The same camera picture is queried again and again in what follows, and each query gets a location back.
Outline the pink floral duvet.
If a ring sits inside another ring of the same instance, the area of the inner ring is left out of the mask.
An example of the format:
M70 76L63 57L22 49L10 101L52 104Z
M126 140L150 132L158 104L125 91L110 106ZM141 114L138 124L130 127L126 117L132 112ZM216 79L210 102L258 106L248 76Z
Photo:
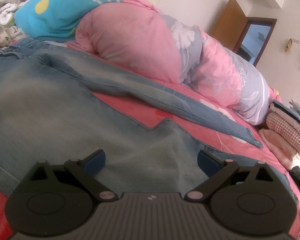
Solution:
M139 75L183 84L232 109L251 125L264 122L278 92L248 61L198 26L163 14L147 0L101 0L68 46Z

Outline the stack of folded pink clothes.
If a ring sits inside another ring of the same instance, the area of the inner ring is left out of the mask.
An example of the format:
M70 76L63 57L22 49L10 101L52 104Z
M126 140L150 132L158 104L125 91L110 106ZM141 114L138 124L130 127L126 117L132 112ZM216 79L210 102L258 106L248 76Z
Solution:
M266 126L259 135L285 169L300 168L300 104L290 106L273 100L266 117Z

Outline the beige garment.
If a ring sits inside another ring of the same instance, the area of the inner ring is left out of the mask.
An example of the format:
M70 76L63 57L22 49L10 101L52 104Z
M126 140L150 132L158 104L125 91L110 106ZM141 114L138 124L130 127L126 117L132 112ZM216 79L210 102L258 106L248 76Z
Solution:
M25 37L25 34L18 27L3 27L0 25L0 48L10 46L13 41L23 37Z

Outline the brown wooden door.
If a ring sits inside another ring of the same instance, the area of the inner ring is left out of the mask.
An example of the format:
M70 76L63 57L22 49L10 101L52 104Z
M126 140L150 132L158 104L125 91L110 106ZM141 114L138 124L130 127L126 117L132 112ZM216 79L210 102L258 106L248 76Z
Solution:
M229 0L216 21L210 36L222 46L233 50L245 28L247 17L237 0Z

